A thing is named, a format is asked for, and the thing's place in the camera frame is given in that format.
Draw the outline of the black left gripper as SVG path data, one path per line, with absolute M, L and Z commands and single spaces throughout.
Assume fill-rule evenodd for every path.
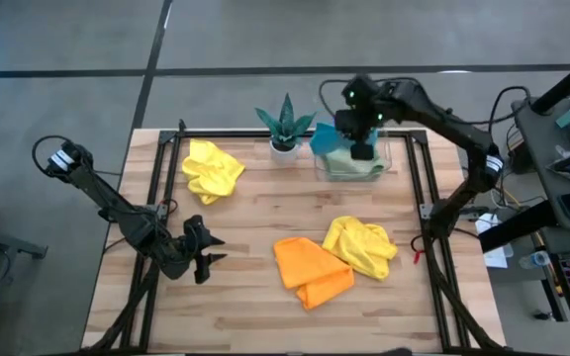
M 225 242 L 211 236 L 200 215 L 194 215 L 184 222 L 184 232 L 187 248 L 192 251 L 196 262 L 195 282 L 203 284 L 210 277 L 210 264 L 226 257 L 226 254 L 204 254 L 203 250 L 210 245 L 224 245 Z

